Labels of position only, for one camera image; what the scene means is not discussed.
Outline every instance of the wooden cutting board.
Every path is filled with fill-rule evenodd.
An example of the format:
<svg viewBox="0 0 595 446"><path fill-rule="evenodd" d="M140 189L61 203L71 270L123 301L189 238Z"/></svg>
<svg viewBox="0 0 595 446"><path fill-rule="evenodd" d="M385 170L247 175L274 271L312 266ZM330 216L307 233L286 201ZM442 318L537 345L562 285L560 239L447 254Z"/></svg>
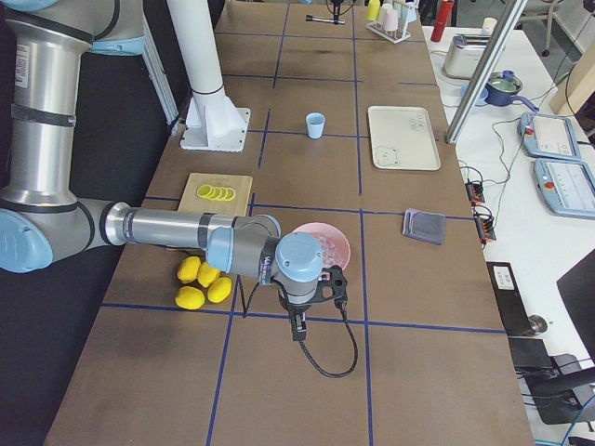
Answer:
<svg viewBox="0 0 595 446"><path fill-rule="evenodd" d="M235 189L235 198L230 202L218 202L198 197L196 191L204 184ZM179 212L212 212L225 216L245 216L252 177L223 174L190 174L179 202Z"/></svg>

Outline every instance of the silver toaster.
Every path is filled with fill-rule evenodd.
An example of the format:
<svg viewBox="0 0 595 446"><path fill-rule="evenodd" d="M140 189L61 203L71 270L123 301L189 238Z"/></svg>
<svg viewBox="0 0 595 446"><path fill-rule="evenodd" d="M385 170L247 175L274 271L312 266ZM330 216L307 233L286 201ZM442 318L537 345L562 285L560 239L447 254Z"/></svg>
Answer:
<svg viewBox="0 0 595 446"><path fill-rule="evenodd" d="M470 79L489 40L489 35L455 34L444 60L444 73L448 77Z"/></svg>

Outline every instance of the white desk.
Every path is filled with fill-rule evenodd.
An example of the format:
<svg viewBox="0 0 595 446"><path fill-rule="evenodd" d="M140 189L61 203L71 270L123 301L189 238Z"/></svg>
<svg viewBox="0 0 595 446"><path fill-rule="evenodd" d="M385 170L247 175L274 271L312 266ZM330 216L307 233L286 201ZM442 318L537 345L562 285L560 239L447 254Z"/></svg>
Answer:
<svg viewBox="0 0 595 446"><path fill-rule="evenodd" d="M439 43L431 42L431 31L431 27L424 27L432 66L450 123L460 101L460 86L466 81L450 79L444 75L442 66L445 52L455 33L478 33L479 30L447 28ZM553 86L551 77L522 31L512 33L496 70L515 71L523 82L521 95L527 98L539 97ZM555 91L555 88L550 91L545 100L535 100L541 112L552 113L549 98ZM491 126L495 122L518 118L527 111L524 105L487 105L475 108L456 144L458 159L480 170L484 179L504 180L506 171L498 160L500 145ZM507 165L514 159L521 142L517 125L518 122L496 126L504 140L503 160ZM574 125L577 139L587 141L576 121ZM581 145L580 148L583 159L595 171L595 150L586 145ZM467 177L466 171L467 169L462 170L463 177ZM469 176L479 179L473 172L469 172ZM501 191L501 185L484 185L486 205L494 214L498 210ZM496 237L496 242L488 243L485 247L485 259L509 262L512 265L527 314L540 315L549 324L548 330L540 336L549 355L571 353L578 359L587 358L588 353L568 316L556 281L595 248L595 221L554 216L550 213L534 181L533 159L526 156L522 149L512 166L510 180L500 203ZM585 361L581 365L586 368L592 362ZM530 406L527 406L527 414L536 439L562 439L567 426L544 425L537 411ZM574 433L595 439L595 434L589 433L585 424L577 426Z"/></svg>

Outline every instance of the pink plate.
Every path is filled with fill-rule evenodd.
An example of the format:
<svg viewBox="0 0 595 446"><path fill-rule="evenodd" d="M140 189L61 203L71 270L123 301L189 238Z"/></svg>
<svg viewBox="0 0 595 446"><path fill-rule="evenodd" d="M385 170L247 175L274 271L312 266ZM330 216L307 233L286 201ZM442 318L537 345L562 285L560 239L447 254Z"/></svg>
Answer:
<svg viewBox="0 0 595 446"><path fill-rule="evenodd" d="M350 263L351 248L345 234L326 223L306 223L293 232L306 232L318 239L323 246L323 266L337 265L345 269Z"/></svg>

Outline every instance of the chair leg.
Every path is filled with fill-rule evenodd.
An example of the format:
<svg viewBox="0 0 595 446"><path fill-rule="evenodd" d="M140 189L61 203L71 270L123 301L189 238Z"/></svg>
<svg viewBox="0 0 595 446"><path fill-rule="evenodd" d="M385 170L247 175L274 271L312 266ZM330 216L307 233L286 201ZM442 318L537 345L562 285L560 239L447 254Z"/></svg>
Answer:
<svg viewBox="0 0 595 446"><path fill-rule="evenodd" d="M554 13L550 11L548 13L548 30L546 33L546 48L541 52L541 55L546 58L549 56L549 44L551 43L551 25L554 20Z"/></svg>

